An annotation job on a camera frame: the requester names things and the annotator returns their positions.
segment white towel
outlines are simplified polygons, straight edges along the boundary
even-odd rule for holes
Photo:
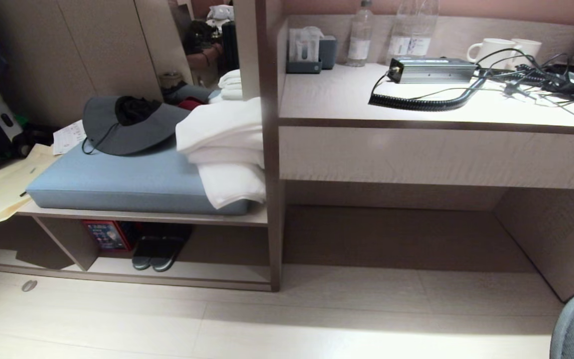
[[[223,97],[223,100],[241,101],[243,99],[243,90],[225,88],[221,90],[221,97]]]
[[[263,132],[261,129],[255,131],[239,132],[207,143],[213,147],[237,147],[249,150],[263,150]]]
[[[262,129],[260,97],[198,106],[176,125],[177,150],[191,153],[212,141],[259,129]]]
[[[203,147],[187,155],[191,164],[213,164],[226,162],[241,162],[258,165],[265,168],[263,152],[234,147]]]
[[[239,88],[242,86],[242,79],[240,77],[230,77],[229,79],[221,79],[218,82],[218,87],[221,89],[226,88],[233,88],[233,86],[238,86]]]
[[[258,166],[242,163],[196,166],[214,208],[221,209],[242,199],[265,202],[265,174]]]
[[[223,75],[223,77],[218,81],[218,87],[225,87],[225,82],[230,79],[241,79],[241,70],[232,70]]]

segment red cloth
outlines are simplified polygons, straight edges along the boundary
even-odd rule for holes
[[[177,106],[180,107],[181,109],[192,111],[193,109],[196,109],[196,107],[198,107],[200,105],[205,105],[205,104],[203,104],[203,102],[198,100],[198,98],[189,96],[185,100],[183,100],[180,104],[178,104]]]

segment water bottle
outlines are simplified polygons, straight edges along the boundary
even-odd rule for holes
[[[421,2],[422,4],[413,21],[412,38],[408,52],[411,57],[426,56],[440,10],[439,0],[421,0]]]
[[[362,0],[360,9],[353,16],[347,66],[362,67],[367,62],[373,28],[373,13],[369,7],[371,7],[371,0]]]
[[[402,0],[396,13],[394,27],[391,29],[391,41],[387,50],[385,65],[389,66],[394,57],[406,56],[413,34],[413,20],[417,13],[416,0]]]

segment coffee cup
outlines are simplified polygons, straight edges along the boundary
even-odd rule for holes
[[[471,50],[474,48],[480,48],[478,51],[478,55],[476,58],[471,57]],[[503,50],[505,48],[517,48],[519,49],[519,45],[515,41],[510,41],[508,39],[500,39],[500,38],[486,38],[481,43],[474,43],[469,47],[469,50],[466,52],[466,58],[471,61],[472,63],[478,63],[480,59],[492,54],[493,52]],[[509,61],[506,58],[511,57],[511,51],[504,51],[499,52],[497,54],[488,56],[486,59],[480,61],[480,66],[483,68],[497,68],[497,69],[505,69],[508,66]]]
[[[542,43],[539,41],[533,41],[532,39],[513,38],[511,41],[514,41],[516,44],[515,46],[522,50],[524,54],[531,55],[532,57],[535,57],[542,47]],[[520,55],[520,53],[515,51],[511,53],[511,56],[517,55]],[[522,56],[510,59],[506,64],[506,68],[508,68],[508,70],[515,70],[515,66],[519,66],[520,64],[527,64],[530,67],[533,67],[533,64],[526,57]]]

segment printed label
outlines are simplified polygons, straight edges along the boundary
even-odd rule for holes
[[[349,44],[349,59],[367,59],[367,55],[369,55],[369,45],[371,45],[371,41],[368,39],[351,38],[351,43]]]
[[[409,50],[410,42],[411,38],[398,37],[398,36],[391,38],[391,42],[389,43],[389,54],[395,56],[406,55]]]
[[[431,38],[413,38],[409,45],[409,55],[424,56],[429,51]]]

